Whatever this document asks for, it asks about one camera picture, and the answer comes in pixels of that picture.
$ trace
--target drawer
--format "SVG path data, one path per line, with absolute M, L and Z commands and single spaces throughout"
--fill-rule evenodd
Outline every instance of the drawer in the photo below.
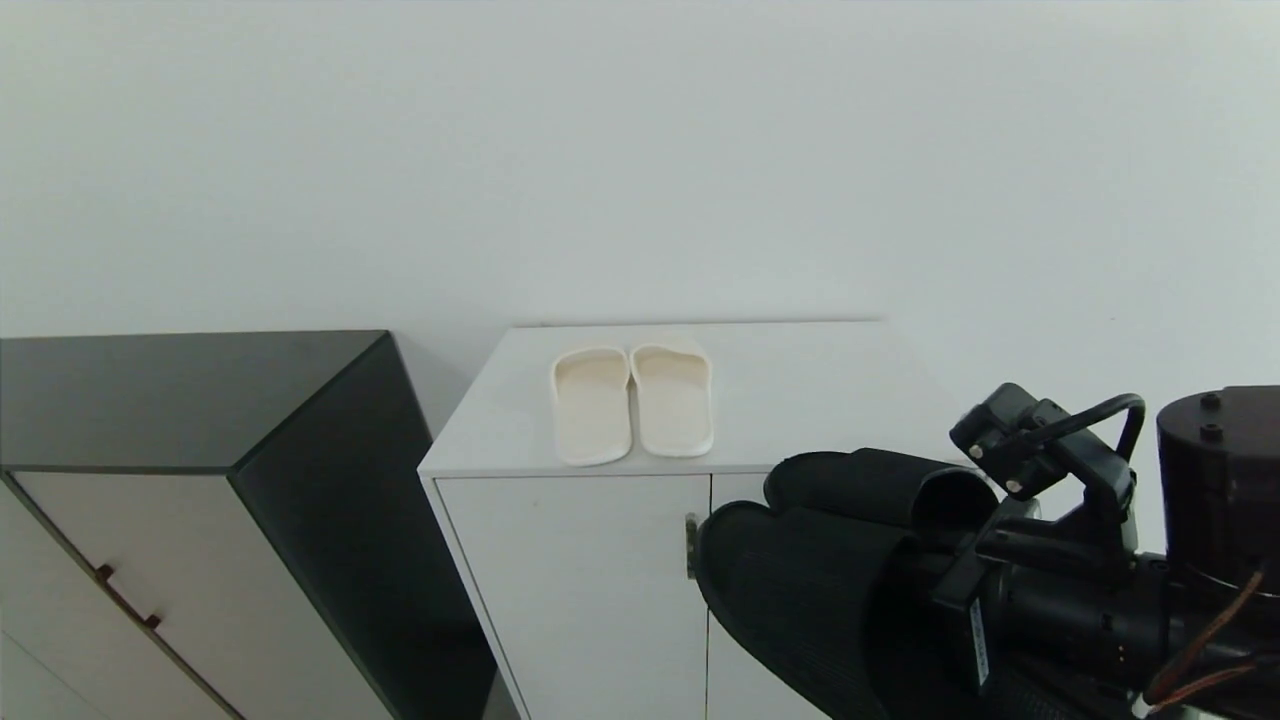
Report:
M 0 682 L 5 720 L 109 720 L 9 635 L 0 635 Z
M 225 478 L 17 479 L 92 565 L 114 569 L 113 588 L 143 618 L 159 616 L 156 633 L 248 720 L 389 717 Z
M 5 717 L 227 719 L 3 484 L 0 548 Z

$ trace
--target black cabinet top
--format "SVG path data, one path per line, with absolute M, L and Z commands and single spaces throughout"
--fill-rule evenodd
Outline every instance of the black cabinet top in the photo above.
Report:
M 0 340 L 0 469 L 223 474 L 385 331 Z

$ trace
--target black cylindrical motor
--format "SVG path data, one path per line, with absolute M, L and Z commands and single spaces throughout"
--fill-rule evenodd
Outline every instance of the black cylindrical motor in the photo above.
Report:
M 1187 600 L 1222 607 L 1265 561 L 1240 618 L 1280 623 L 1280 387 L 1184 397 L 1156 420 L 1172 579 Z

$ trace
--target slipper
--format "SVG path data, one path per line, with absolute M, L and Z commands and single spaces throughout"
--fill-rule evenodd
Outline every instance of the slipper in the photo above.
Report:
M 640 445 L 653 455 L 696 457 L 712 448 L 712 364 L 690 340 L 631 350 Z
M 568 465 L 600 465 L 631 452 L 631 366 L 620 347 L 585 347 L 552 365 L 556 451 Z

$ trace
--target label sticker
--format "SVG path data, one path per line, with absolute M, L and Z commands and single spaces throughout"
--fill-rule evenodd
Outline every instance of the label sticker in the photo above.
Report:
M 978 687 L 987 684 L 991 665 L 987 660 L 987 630 L 982 623 L 982 601 L 973 598 L 969 606 L 969 625 L 973 629 L 973 656 L 978 665 Z

